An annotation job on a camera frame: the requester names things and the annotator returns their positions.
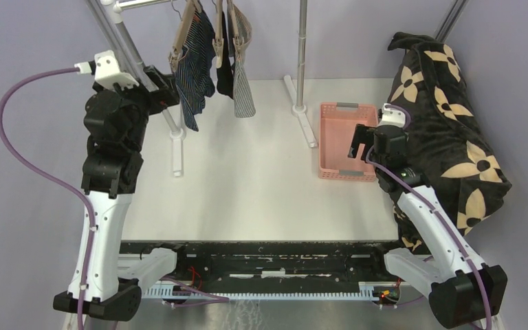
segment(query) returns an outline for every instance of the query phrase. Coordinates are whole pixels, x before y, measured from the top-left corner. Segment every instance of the black metal frame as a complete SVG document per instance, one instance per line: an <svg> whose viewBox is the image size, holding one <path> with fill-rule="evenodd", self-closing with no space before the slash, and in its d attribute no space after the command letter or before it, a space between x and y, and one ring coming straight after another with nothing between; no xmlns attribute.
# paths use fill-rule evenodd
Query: black metal frame
<svg viewBox="0 0 528 330"><path fill-rule="evenodd" d="M165 242L123 241L121 254L141 256L153 248L174 248L177 269L171 276L190 281L193 266L202 291L211 293L359 292L359 282L395 282L383 264L383 253L399 241L368 242ZM263 278L262 271L284 270L298 278ZM253 275L234 278L230 275Z"/></svg>

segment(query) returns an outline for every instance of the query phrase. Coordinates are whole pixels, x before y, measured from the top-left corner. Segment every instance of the metal hanger hook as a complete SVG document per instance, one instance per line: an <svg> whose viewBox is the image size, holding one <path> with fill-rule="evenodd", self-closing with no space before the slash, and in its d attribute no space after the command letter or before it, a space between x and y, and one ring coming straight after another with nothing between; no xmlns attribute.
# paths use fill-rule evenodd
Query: metal hanger hook
<svg viewBox="0 0 528 330"><path fill-rule="evenodd" d="M179 10L176 10L175 9L175 4L174 4L175 0L171 0L171 8L173 8L174 11L176 11L179 15L179 20L180 21L183 21L183 17L181 16L181 12Z"/></svg>

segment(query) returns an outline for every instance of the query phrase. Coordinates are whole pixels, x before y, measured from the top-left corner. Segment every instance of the white tabletop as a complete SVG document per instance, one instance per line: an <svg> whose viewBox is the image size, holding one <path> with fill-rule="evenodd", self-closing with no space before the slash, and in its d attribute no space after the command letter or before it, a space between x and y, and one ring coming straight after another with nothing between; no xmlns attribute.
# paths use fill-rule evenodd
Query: white tabletop
<svg viewBox="0 0 528 330"><path fill-rule="evenodd" d="M391 79L306 80L305 104L318 137L321 102L380 106ZM216 93L187 130L184 176L171 173L171 140L151 117L144 164L124 240L374 241L397 239L392 201L377 182L318 178L318 149L305 144L282 80L251 81L256 116L234 117ZM174 115L179 107L173 107Z"/></svg>

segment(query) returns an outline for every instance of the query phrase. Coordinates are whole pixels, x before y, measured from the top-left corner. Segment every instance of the cable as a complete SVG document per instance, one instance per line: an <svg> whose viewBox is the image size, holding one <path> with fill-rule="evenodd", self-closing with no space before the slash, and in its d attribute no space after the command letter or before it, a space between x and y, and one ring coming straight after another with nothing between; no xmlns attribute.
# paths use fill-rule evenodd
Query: cable
<svg viewBox="0 0 528 330"><path fill-rule="evenodd" d="M176 285L179 285L180 287L185 288L188 291L191 291L195 294L199 294L200 296L213 298L214 300L208 300L208 301L202 301L202 302L195 302L193 304L186 304L186 305L175 305L171 304L172 308L180 308L180 307L196 307L196 306L202 306L202 305L209 305L209 304L217 304L217 303L227 303L230 301L228 297L222 297L222 296L215 296L214 294L209 294L207 292L199 291L198 289L195 289L194 287L190 287L189 285L184 284L181 281L175 280L174 278L170 276L164 276L164 279L173 282Z"/></svg>
<svg viewBox="0 0 528 330"><path fill-rule="evenodd" d="M434 258L433 256L429 256L428 258L425 258L423 261L424 261L424 262L428 262L428 261L432 260L433 258ZM387 305L382 305L382 306L383 306L383 307L389 307L389 308L406 307L406 306L413 305L413 304L419 302L420 300L422 300L422 299L424 299L424 298L425 298L424 296L420 296L420 297L418 297L418 298L416 298L416 299L414 299L414 300L410 300L410 301L407 301L407 302L403 302L403 303L401 303L401 304L396 304L395 306L387 306Z"/></svg>
<svg viewBox="0 0 528 330"><path fill-rule="evenodd" d="M409 122L409 119L410 119L410 117L407 115L406 116L406 121ZM491 330L491 328L492 328L492 326L491 326L491 307L490 307L490 304L489 304L489 297L487 296L487 292L485 290L485 285L483 284L483 279L481 278L481 275L479 274L479 271L476 269L476 266L474 265L472 260L470 260L470 258L468 258L468 252L466 251L464 246L461 244L459 238L452 231L452 228L445 221L445 219L442 216L442 214L440 214L440 212L438 210L436 210L434 205L432 203L430 203L430 201L428 201L427 198L425 198L424 196L420 195L420 193L418 193L416 190L414 190L414 188L410 187L406 182L404 182L403 180L398 178L396 176L396 174L394 174L392 171L388 170L385 166L371 161L370 160L370 156L371 156L372 152L373 152L373 146L371 146L371 148L367 152L367 158L366 158L367 164L374 165L376 168L382 170L384 173L386 173L392 179L394 179L398 184L400 184L402 187L404 187L407 191L412 193L414 196L418 197L418 199L420 199L420 201L422 201L424 204L426 204L426 206L436 215L436 217L438 218L438 220L440 220L440 222L442 223L442 225L444 226L444 228L446 229L446 231L448 232L450 237L452 237L452 240L454 241L454 243L458 247L459 251L463 255L464 259L466 260L467 264L469 265L469 267L472 270L472 273L473 273L473 275L474 275L474 277L476 279L476 282L478 284L478 289L481 291L481 296L483 298L483 305L485 307L485 319L487 321L486 330Z"/></svg>
<svg viewBox="0 0 528 330"><path fill-rule="evenodd" d="M7 101L11 98L11 96L20 88L25 86L26 84L50 77L50 76L56 76L59 74L69 74L72 72L79 72L80 69L77 67L71 67L67 69L60 69L60 70L54 70L54 71L47 71L43 72L41 74L36 74L34 76L30 76L28 78L23 79L22 81L18 82L17 84L13 85L6 93L3 95L1 102L0 102L0 138L1 141L3 141L3 144L5 144L5 147L9 152L17 158L25 167L30 169L31 171L34 171L35 173L41 175L42 177L50 180L51 182L54 182L55 184L58 184L59 186L62 186L63 188L68 189L71 193L73 193L75 196L77 196L86 206L86 209L88 211L88 217L89 217L89 225L90 228L94 228L96 226L96 221L94 218L94 207L92 206L92 203L88 198L82 194L81 191L74 188L67 182L58 179L57 177L50 175L49 173L46 173L45 171L41 170L37 166L31 164L28 160L26 160L11 144L11 141L9 141L9 138L5 134L5 129L3 127L3 112L5 111L5 106L7 105ZM84 324L83 324L83 307L84 307L84 295L86 290L86 275L88 274L88 267L90 265L90 256L92 252L92 243L94 242L94 231L89 230L88 231L88 239L86 242L86 250L84 254L84 262L82 264L82 274L80 277L80 294L78 296L78 329L84 330Z"/></svg>
<svg viewBox="0 0 528 330"><path fill-rule="evenodd" d="M204 280L201 279L201 275L199 275L198 272L195 271L195 267L191 266L191 269L193 270L193 278L195 279L195 275L199 278L199 285L197 286L198 290L201 290L201 286L204 284Z"/></svg>
<svg viewBox="0 0 528 330"><path fill-rule="evenodd" d="M391 301L391 302L394 303L394 304L397 304L397 302L399 301L399 300L393 300L392 298L390 298L390 297L388 297L388 296L384 296L384 298L387 299L387 300L389 300L389 301Z"/></svg>
<svg viewBox="0 0 528 330"><path fill-rule="evenodd" d="M191 275L191 286L193 286L195 284L195 267L191 266L189 270L193 272L193 274Z"/></svg>

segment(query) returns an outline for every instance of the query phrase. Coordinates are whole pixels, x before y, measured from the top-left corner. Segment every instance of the navy striped clothing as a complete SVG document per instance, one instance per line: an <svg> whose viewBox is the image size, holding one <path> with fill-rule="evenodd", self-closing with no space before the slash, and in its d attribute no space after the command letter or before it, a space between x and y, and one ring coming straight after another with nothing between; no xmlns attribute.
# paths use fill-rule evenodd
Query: navy striped clothing
<svg viewBox="0 0 528 330"><path fill-rule="evenodd" d="M211 97L215 93L210 76L212 60L215 57L212 46L214 37L215 32L206 11L195 11L183 46L182 58L174 73L185 125L193 131L199 130L194 115L203 112L206 96Z"/></svg>

